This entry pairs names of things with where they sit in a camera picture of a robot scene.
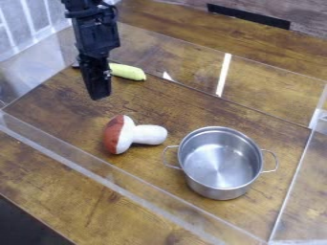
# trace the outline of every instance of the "wooden table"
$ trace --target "wooden table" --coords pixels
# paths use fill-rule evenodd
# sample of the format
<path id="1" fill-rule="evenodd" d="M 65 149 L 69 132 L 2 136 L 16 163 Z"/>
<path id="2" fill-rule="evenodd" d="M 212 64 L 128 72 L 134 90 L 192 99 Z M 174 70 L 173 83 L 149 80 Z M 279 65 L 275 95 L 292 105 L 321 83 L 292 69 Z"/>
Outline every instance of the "wooden table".
<path id="1" fill-rule="evenodd" d="M 209 44 L 216 43 L 216 38 L 208 34 L 212 29 L 205 27 L 207 20 L 203 17 L 205 14 L 203 12 L 148 1 L 124 1 L 121 8 L 122 20 L 132 20 L 133 24 L 146 27 L 152 31 L 156 27 L 165 34 L 174 37 L 181 36 L 182 39 L 201 45 L 211 46 Z M 165 16 L 165 23 L 161 20 L 161 14 Z M 213 18 L 220 19 L 221 22 L 224 20 L 221 27 L 227 26 L 229 21 L 236 21 L 211 15 L 207 18 L 208 21 Z M 269 28 L 264 30 L 271 36 L 277 32 Z M 321 41 L 315 41 L 308 37 L 303 37 L 304 39 L 323 46 Z M 227 49 L 233 47 L 236 51 L 237 44 L 228 43 L 225 47 Z M 269 42 L 256 43 L 256 45 L 260 48 L 261 45 L 269 45 Z M 252 50 L 252 53 L 255 55 L 259 53 L 257 48 Z M 297 56 L 299 62 L 305 63 L 300 58 L 301 55 L 295 55 L 295 53 L 291 53 L 287 58 L 291 60 Z M 312 67 L 307 62 L 305 69 L 313 73 L 315 68 Z M 268 71 L 268 74 L 275 74 L 273 69 Z M 311 84 L 315 92 L 313 99 L 305 95 L 305 100 L 316 100 L 319 95 L 316 91 L 321 89 L 321 86 L 323 82 Z M 68 68 L 10 104 L 4 111 L 68 144 L 124 169 L 156 188 L 197 206 L 204 212 L 223 219 L 240 229 L 243 234 L 251 235 L 249 244 L 264 243 L 275 226 L 293 172 L 311 134 L 311 131 L 303 126 L 308 122 L 309 114 L 305 114 L 304 118 L 295 117 L 288 122 L 269 116 L 264 110 L 252 110 L 241 103 L 217 98 L 208 91 L 203 93 L 198 91 L 201 90 L 198 87 L 192 89 L 193 84 L 174 83 L 150 75 L 148 75 L 145 82 L 114 78 L 112 87 L 113 94 L 108 99 L 90 101 L 85 94 L 78 71 Z M 229 95 L 233 93 L 233 98 L 237 98 L 236 92 L 237 90 L 233 90 L 229 93 Z M 275 104 L 271 105 L 272 107 L 269 107 L 269 103 L 264 106 L 268 106 L 267 110 L 271 110 Z M 303 107 L 295 106 L 292 115 L 299 115 L 301 110 Z M 164 144 L 150 147 L 137 145 L 122 155 L 109 155 L 104 150 L 101 137 L 104 125 L 116 114 L 129 115 L 140 124 L 162 125 L 168 130 Z M 281 163 L 276 173 L 259 177 L 244 196 L 227 202 L 217 202 L 196 195 L 186 188 L 182 173 L 164 167 L 161 161 L 164 147 L 177 145 L 190 131 L 207 125 L 228 126 L 244 132 L 261 148 L 276 152 Z M 62 167 L 10 137 L 1 135 L 0 140 L 8 142 L 1 153 L 6 159 L 1 162 L 0 167 L 5 176 L 1 179 L 1 193 L 72 241 L 80 244 L 106 244 L 108 242 L 109 244 L 204 243 L 190 230 L 184 229 L 182 224 L 177 226 L 166 216 L 149 212 L 132 199 L 118 195 L 93 180 Z M 176 161 L 173 154 L 168 160 Z M 272 167 L 268 157 L 265 164 L 267 168 Z M 94 173 L 106 178 L 105 166 L 98 166 Z M 124 186 L 124 179 L 120 180 L 118 185 Z M 245 244 L 241 236 L 235 238 L 225 235 L 224 229 L 221 229 L 221 234 L 220 239 L 227 243 L 239 244 L 243 241 Z"/>

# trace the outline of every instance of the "toy mushroom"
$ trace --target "toy mushroom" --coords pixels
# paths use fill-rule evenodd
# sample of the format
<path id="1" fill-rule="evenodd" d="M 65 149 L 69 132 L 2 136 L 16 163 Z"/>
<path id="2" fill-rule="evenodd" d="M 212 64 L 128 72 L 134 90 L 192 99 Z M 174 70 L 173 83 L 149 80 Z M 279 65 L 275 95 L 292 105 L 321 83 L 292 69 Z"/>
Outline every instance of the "toy mushroom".
<path id="1" fill-rule="evenodd" d="M 112 154 L 121 154 L 132 143 L 158 145 L 166 138 L 166 130 L 156 125 L 134 126 L 133 120 L 117 115 L 104 129 L 104 147 Z"/>

